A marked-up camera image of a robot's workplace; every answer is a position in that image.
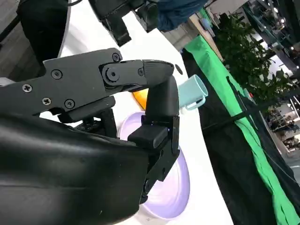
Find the orange object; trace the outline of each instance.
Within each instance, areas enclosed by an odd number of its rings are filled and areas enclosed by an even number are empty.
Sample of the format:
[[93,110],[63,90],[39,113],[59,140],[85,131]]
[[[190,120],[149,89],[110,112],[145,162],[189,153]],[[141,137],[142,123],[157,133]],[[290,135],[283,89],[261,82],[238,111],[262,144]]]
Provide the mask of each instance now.
[[133,92],[133,96],[135,97],[136,101],[141,105],[141,107],[144,110],[146,109],[147,95],[148,89]]

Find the blue shirt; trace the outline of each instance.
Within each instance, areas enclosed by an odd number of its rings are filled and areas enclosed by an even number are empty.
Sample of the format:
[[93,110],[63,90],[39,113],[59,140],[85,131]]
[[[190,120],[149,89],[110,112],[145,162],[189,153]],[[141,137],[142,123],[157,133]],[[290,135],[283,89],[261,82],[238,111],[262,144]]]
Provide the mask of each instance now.
[[158,5],[158,29],[169,31],[196,13],[208,0],[161,0]]

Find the mint green mug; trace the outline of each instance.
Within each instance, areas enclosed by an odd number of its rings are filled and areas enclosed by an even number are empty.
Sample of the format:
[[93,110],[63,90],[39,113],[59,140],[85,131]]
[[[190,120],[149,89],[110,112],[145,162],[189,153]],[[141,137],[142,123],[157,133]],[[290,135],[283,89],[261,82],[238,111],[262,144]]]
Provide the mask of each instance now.
[[178,87],[179,108],[185,107],[187,110],[193,110],[205,103],[208,91],[203,81],[197,76],[191,76],[187,81]]

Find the green fabric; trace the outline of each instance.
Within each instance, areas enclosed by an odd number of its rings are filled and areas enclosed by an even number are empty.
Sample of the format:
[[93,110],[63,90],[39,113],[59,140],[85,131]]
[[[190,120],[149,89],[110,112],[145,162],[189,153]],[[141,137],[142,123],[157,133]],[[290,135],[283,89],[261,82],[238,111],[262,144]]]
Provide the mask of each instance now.
[[[222,103],[227,108],[231,116],[242,112],[234,92],[231,89],[226,77],[230,77],[230,81],[235,86],[236,90],[242,95],[243,89],[234,80],[217,55],[212,51],[208,43],[203,37],[198,36],[192,42],[185,46],[185,49],[192,53],[199,68],[203,71],[216,93],[220,97]],[[272,194],[273,207],[279,225],[298,225],[300,218],[298,217],[294,206],[286,197],[285,192],[280,186],[280,183],[269,165],[267,158],[261,148],[259,138],[250,125],[247,118],[243,118],[236,122],[236,125],[242,130],[245,139],[249,143],[256,168],[266,184],[266,187]]]
[[208,22],[210,23],[210,26],[212,27],[211,19],[207,15],[206,10],[204,8],[202,8],[202,9],[200,9],[199,13],[202,15],[203,18],[208,20]]

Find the mug handle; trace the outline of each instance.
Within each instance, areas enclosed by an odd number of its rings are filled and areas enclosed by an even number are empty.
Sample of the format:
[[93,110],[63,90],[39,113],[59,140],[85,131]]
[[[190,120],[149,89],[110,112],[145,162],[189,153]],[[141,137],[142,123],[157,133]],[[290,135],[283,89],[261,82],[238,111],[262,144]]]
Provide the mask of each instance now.
[[199,107],[202,106],[204,103],[205,103],[205,96],[203,96],[203,98],[202,98],[196,105],[193,105],[193,106],[190,107],[190,108],[188,108],[188,106],[186,106],[186,109],[190,111],[190,110],[199,108]]

